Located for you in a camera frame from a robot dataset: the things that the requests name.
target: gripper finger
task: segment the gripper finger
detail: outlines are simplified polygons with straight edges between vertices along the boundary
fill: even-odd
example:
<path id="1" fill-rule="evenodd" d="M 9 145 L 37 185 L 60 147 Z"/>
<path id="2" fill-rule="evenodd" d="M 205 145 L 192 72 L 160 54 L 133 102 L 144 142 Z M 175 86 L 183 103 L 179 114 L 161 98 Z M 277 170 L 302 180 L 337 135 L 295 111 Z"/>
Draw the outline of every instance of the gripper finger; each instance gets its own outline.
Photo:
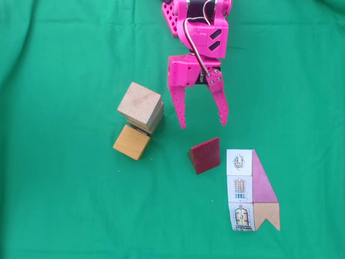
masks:
<path id="1" fill-rule="evenodd" d="M 180 123 L 181 128 L 185 128 L 185 88 L 183 86 L 170 87 L 170 94 L 173 99 L 172 101 L 174 102 L 178 122 Z"/>
<path id="2" fill-rule="evenodd" d="M 227 124 L 227 117 L 229 115 L 229 107 L 227 105 L 224 92 L 222 73 L 217 69 L 212 69 L 209 71 L 206 80 L 219 110 L 220 123 L 225 126 Z"/>

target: pink triangular block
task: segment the pink triangular block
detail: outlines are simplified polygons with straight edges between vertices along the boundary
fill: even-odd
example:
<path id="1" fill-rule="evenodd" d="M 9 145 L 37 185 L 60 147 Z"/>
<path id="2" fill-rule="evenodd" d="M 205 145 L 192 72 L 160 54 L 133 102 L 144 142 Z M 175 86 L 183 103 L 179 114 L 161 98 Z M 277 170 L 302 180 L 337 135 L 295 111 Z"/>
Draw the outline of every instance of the pink triangular block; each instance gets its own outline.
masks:
<path id="1" fill-rule="evenodd" d="M 255 150 L 253 150 L 253 202 L 278 202 Z"/>

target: gripper jaw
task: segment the gripper jaw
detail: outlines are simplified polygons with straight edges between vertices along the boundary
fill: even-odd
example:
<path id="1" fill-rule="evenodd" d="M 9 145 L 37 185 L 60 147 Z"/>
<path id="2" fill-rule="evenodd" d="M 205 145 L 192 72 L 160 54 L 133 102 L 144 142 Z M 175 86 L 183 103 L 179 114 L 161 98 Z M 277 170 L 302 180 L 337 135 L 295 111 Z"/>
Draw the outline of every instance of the gripper jaw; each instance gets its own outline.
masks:
<path id="1" fill-rule="evenodd" d="M 220 70 L 212 69 L 206 77 L 208 88 L 212 93 L 215 103 L 219 110 L 220 123 L 225 126 L 227 123 L 227 116 L 229 115 L 229 107 L 227 105 L 226 96 L 224 92 L 224 81 Z"/>
<path id="2" fill-rule="evenodd" d="M 224 93 L 224 82 L 220 67 L 220 61 L 205 59 L 205 65 L 209 73 L 202 73 L 201 67 L 193 55 L 176 56 L 169 58 L 168 88 L 177 113 L 181 128 L 186 127 L 185 121 L 185 88 L 193 87 L 200 77 L 206 77 L 208 89 L 219 110 L 220 122 L 223 126 L 227 123 L 229 108 Z"/>

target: window illustration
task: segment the window illustration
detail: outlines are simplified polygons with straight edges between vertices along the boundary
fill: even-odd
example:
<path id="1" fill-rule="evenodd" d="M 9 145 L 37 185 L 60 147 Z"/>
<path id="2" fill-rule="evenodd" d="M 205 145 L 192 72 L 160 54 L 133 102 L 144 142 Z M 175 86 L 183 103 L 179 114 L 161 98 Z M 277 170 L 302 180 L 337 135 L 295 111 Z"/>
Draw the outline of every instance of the window illustration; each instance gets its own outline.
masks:
<path id="1" fill-rule="evenodd" d="M 245 180 L 241 178 L 234 180 L 233 198 L 236 200 L 247 200 Z"/>

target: pink plastic part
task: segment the pink plastic part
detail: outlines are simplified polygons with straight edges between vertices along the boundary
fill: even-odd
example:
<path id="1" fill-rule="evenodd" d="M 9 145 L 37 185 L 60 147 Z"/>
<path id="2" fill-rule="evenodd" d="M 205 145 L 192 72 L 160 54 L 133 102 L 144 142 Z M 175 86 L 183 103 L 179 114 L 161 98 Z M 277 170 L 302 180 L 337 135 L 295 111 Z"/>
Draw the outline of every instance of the pink plastic part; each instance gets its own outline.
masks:
<path id="1" fill-rule="evenodd" d="M 229 107 L 227 106 L 226 96 L 224 93 L 222 73 L 217 69 L 212 69 L 209 72 L 211 77 L 206 77 L 206 80 L 219 110 L 220 123 L 225 126 L 227 123 L 227 116 L 229 114 Z"/>
<path id="2" fill-rule="evenodd" d="M 210 58 L 225 58 L 229 25 L 223 16 L 223 11 L 228 12 L 230 10 L 230 3 L 229 0 L 217 0 L 215 18 L 211 26 L 195 22 L 187 24 L 189 35 L 201 55 Z M 183 22 L 187 18 L 187 12 L 187 1 L 178 0 L 178 37 L 185 46 L 192 49 L 183 30 Z"/>
<path id="3" fill-rule="evenodd" d="M 265 173 L 263 165 L 253 150 L 253 202 L 275 203 L 278 202 L 277 196 Z"/>
<path id="4" fill-rule="evenodd" d="M 210 71 L 211 77 L 206 78 L 206 80 L 209 83 L 208 87 L 218 107 L 220 121 L 225 126 L 229 109 L 224 93 L 223 77 L 219 70 L 213 69 L 213 67 L 220 67 L 221 62 L 212 58 L 203 58 L 203 62 Z M 185 87 L 193 87 L 195 85 L 198 77 L 200 77 L 201 67 L 196 57 L 191 54 L 169 57 L 168 63 L 168 88 L 180 126 L 185 128 Z"/>
<path id="5" fill-rule="evenodd" d="M 173 0 L 170 4 L 163 3 L 162 12 L 172 35 L 178 36 L 185 46 L 193 50 L 183 29 L 183 23 L 188 18 L 187 2 Z M 201 55 L 210 77 L 202 72 L 196 57 L 191 54 L 169 57 L 168 88 L 181 128 L 186 127 L 185 88 L 193 87 L 198 77 L 206 77 L 208 88 L 219 110 L 220 121 L 223 126 L 227 123 L 229 108 L 224 93 L 222 73 L 216 69 L 221 63 L 216 58 L 225 58 L 226 55 L 229 26 L 225 17 L 229 15 L 231 6 L 232 0 L 217 0 L 211 25 L 201 22 L 187 23 L 190 38 Z"/>
<path id="6" fill-rule="evenodd" d="M 171 1 L 170 4 L 163 3 L 162 12 L 165 17 L 165 20 L 168 23 L 168 27 L 174 37 L 177 37 L 177 16 L 174 15 L 176 8 L 174 10 L 174 2 Z"/>

